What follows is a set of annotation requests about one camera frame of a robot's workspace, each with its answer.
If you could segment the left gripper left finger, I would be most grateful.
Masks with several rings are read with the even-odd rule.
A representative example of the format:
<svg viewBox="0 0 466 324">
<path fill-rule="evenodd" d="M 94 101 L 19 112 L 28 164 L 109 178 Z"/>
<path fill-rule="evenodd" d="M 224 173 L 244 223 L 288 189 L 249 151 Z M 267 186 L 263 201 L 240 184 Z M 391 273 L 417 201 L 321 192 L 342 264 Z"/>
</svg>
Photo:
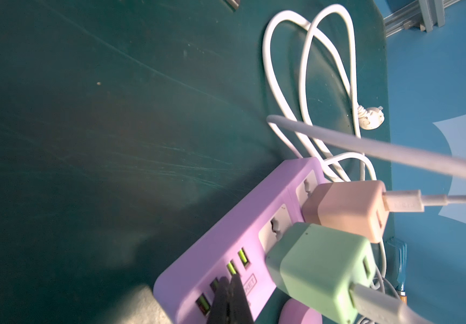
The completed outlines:
<svg viewBox="0 0 466 324">
<path fill-rule="evenodd" d="M 207 324 L 229 323 L 229 288 L 230 281 L 228 278 L 220 278 L 218 287 L 215 291 L 214 301 L 211 305 Z"/>
</svg>

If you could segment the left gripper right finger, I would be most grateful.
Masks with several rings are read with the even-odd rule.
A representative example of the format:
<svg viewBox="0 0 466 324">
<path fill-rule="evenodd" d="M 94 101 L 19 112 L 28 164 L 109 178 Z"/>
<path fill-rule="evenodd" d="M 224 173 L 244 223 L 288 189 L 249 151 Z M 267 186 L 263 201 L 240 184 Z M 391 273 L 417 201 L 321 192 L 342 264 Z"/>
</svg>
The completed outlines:
<svg viewBox="0 0 466 324">
<path fill-rule="evenodd" d="M 232 276 L 228 293 L 228 322 L 231 324 L 254 324 L 240 275 L 234 274 Z"/>
</svg>

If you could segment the purple power strip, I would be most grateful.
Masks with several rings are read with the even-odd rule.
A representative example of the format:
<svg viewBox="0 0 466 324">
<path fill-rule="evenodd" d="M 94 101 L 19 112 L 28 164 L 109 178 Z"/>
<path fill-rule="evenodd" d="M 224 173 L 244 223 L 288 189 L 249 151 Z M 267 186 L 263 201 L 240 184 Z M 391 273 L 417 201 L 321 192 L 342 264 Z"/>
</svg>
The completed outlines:
<svg viewBox="0 0 466 324">
<path fill-rule="evenodd" d="M 205 323 L 219 279 L 234 274 L 256 319 L 276 289 L 266 254 L 303 221 L 303 204 L 325 182 L 316 158 L 277 166 L 157 278 L 153 295 L 171 322 Z"/>
</svg>

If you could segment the green USB charger adapter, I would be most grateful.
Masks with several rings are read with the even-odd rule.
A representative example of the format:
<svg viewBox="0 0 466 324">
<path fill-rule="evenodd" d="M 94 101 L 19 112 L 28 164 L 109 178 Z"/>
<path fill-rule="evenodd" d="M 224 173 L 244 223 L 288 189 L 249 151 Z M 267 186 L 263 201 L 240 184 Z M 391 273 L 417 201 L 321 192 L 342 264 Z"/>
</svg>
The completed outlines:
<svg viewBox="0 0 466 324">
<path fill-rule="evenodd" d="M 265 263 L 281 291 L 336 323 L 355 322 L 350 287 L 369 287 L 376 274 L 366 237 L 303 222 L 284 233 Z"/>
</svg>

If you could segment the pink USB charger adapter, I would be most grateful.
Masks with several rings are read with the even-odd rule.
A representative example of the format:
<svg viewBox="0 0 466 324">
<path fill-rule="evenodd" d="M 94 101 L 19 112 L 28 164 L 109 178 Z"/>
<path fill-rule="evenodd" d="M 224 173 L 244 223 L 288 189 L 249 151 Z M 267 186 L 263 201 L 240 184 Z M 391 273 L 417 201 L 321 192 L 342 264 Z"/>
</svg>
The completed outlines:
<svg viewBox="0 0 466 324">
<path fill-rule="evenodd" d="M 388 221 L 380 180 L 332 182 L 318 185 L 302 206 L 305 222 L 366 237 L 371 243 L 383 240 Z"/>
</svg>

